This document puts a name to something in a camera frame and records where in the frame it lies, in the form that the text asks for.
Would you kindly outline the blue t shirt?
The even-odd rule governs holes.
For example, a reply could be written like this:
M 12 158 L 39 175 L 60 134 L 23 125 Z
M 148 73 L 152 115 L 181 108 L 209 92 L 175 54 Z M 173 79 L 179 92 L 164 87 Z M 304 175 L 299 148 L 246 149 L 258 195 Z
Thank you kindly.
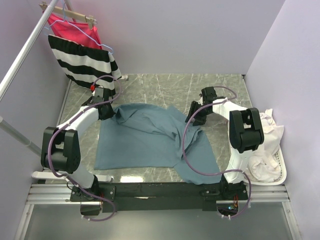
M 220 171 L 206 133 L 190 125 L 173 106 L 130 103 L 118 106 L 100 125 L 95 170 L 174 168 L 186 183 L 215 184 Z

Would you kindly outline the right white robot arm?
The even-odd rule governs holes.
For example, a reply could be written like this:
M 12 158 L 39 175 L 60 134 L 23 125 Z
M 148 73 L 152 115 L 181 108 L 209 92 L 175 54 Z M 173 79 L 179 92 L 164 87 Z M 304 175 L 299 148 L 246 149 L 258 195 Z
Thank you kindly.
M 221 88 L 230 91 L 233 97 L 218 96 L 216 87 L 209 86 L 201 90 L 199 101 L 191 102 L 185 120 L 183 139 L 189 124 L 202 126 L 210 114 L 217 114 L 228 121 L 230 159 L 226 170 L 221 173 L 227 182 L 219 187 L 219 193 L 222 198 L 230 200 L 237 194 L 237 187 L 234 184 L 249 179 L 245 175 L 249 159 L 262 145 L 265 137 L 259 110 L 233 103 L 232 100 L 237 98 L 236 92 L 225 86 Z

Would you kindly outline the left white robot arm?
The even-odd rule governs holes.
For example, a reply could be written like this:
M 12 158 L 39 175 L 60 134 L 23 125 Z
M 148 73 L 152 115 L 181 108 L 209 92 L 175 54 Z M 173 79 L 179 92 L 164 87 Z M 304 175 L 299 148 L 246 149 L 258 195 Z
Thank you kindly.
M 111 106 L 114 90 L 104 87 L 92 89 L 92 96 L 66 122 L 47 127 L 43 133 L 40 162 L 42 167 L 52 170 L 56 177 L 66 177 L 82 188 L 82 195 L 88 201 L 100 195 L 98 177 L 81 166 L 79 138 L 88 127 L 97 121 L 114 116 Z

